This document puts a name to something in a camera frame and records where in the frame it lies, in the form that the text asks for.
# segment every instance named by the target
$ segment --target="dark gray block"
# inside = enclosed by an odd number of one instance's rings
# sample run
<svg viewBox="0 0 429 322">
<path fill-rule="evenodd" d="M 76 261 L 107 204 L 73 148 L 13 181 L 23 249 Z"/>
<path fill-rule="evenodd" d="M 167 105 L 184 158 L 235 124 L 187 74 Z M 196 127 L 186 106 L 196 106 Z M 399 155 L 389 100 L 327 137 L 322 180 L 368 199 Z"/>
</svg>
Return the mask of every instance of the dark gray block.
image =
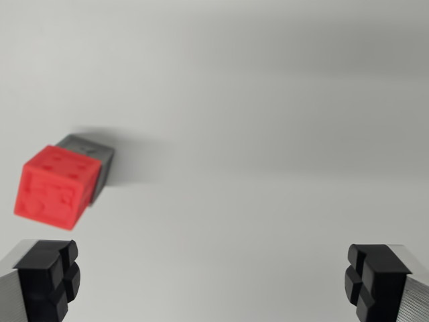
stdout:
<svg viewBox="0 0 429 322">
<path fill-rule="evenodd" d="M 115 149 L 86 140 L 75 134 L 66 136 L 57 146 L 101 161 L 100 174 L 91 200 L 93 203 L 106 184 Z"/>
</svg>

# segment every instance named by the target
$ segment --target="gray cube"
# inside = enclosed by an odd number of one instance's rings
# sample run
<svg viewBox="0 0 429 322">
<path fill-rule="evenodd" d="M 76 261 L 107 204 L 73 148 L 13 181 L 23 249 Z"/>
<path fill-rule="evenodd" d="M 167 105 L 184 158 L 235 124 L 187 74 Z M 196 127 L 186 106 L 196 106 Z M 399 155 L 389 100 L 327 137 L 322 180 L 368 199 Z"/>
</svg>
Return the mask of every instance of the gray cube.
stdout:
<svg viewBox="0 0 429 322">
<path fill-rule="evenodd" d="M 75 134 L 66 136 L 57 146 L 101 161 L 100 174 L 90 202 L 93 203 L 106 184 L 115 149 L 86 140 Z"/>
</svg>

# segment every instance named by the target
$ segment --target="red cube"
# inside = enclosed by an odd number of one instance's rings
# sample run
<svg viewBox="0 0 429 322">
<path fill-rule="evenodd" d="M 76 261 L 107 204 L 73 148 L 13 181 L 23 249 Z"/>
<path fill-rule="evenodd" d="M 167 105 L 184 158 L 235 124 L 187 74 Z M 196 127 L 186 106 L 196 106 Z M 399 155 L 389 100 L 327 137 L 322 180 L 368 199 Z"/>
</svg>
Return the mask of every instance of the red cube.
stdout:
<svg viewBox="0 0 429 322">
<path fill-rule="evenodd" d="M 47 146 L 23 167 L 15 214 L 72 229 L 90 203 L 101 161 Z"/>
</svg>

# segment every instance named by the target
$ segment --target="red die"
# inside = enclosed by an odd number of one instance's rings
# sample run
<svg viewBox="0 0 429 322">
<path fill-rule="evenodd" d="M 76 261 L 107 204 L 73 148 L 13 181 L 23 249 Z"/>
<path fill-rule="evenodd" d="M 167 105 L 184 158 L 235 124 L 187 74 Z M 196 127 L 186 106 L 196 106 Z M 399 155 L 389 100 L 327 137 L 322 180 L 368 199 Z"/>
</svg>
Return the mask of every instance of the red die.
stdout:
<svg viewBox="0 0 429 322">
<path fill-rule="evenodd" d="M 15 214 L 72 229 L 90 203 L 101 161 L 47 146 L 23 167 Z"/>
</svg>

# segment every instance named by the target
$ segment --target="black rubber pad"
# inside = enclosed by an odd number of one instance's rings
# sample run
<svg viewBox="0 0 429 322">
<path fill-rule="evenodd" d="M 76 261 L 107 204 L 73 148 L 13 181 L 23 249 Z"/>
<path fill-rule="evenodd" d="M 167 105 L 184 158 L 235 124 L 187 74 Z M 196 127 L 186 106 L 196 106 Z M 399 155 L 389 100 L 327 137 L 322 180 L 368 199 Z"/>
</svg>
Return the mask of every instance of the black rubber pad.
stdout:
<svg viewBox="0 0 429 322">
<path fill-rule="evenodd" d="M 407 274 L 411 272 L 386 245 L 351 245 L 346 295 L 361 322 L 395 322 Z"/>
<path fill-rule="evenodd" d="M 76 298 L 80 270 L 74 241 L 38 241 L 16 264 L 29 322 L 61 322 Z"/>
</svg>

